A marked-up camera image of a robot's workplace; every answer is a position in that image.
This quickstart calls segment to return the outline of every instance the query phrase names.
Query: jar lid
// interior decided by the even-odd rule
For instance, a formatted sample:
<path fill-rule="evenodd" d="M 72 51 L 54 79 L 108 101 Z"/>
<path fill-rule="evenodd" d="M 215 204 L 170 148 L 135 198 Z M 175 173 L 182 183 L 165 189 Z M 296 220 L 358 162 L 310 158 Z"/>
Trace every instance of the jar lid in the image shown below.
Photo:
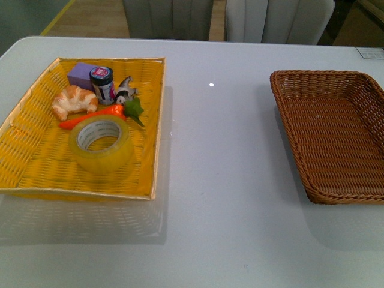
<path fill-rule="evenodd" d="M 89 72 L 89 78 L 97 86 L 107 85 L 113 81 L 113 71 L 111 68 L 98 66 Z"/>

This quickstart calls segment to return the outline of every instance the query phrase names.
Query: brown wicker basket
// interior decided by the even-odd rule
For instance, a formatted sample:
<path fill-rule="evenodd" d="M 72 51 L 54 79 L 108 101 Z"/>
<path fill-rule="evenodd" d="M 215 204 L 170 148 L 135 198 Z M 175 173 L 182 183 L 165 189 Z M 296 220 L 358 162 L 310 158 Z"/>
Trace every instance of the brown wicker basket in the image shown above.
<path fill-rule="evenodd" d="M 271 88 L 314 203 L 384 203 L 384 92 L 364 73 L 275 71 Z"/>

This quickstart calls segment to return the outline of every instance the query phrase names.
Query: jar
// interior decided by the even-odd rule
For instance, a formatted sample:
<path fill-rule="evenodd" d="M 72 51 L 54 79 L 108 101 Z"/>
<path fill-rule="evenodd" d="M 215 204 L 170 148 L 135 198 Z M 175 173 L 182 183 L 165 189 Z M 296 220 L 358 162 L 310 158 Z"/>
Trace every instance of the jar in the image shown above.
<path fill-rule="evenodd" d="M 113 85 L 113 71 L 111 68 L 98 66 L 89 72 L 89 78 L 95 89 L 98 102 L 111 105 L 115 102 L 116 92 Z"/>

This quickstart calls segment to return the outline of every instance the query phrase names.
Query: croissant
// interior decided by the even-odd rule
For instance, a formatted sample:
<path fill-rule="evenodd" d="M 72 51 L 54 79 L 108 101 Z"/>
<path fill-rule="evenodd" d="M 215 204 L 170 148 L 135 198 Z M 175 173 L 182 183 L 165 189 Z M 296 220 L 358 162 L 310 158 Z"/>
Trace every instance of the croissant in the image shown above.
<path fill-rule="evenodd" d="M 97 110 L 97 106 L 98 99 L 92 91 L 71 85 L 53 99 L 52 112 L 60 121 L 65 121 L 68 114 L 81 111 L 92 113 Z"/>

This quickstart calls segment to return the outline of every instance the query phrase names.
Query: yellow woven basket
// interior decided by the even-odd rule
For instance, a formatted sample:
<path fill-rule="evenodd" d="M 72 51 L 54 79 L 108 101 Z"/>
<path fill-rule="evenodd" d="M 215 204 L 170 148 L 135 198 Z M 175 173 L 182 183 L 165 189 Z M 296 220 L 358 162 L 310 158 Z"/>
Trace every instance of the yellow woven basket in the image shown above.
<path fill-rule="evenodd" d="M 69 149 L 70 131 L 58 127 L 51 111 L 53 98 L 69 85 L 67 73 L 78 62 L 111 68 L 115 87 L 132 76 L 144 109 L 144 127 L 127 119 L 134 157 L 113 173 L 83 170 Z M 53 61 L 0 127 L 0 193 L 51 200 L 154 199 L 164 77 L 164 58 Z"/>

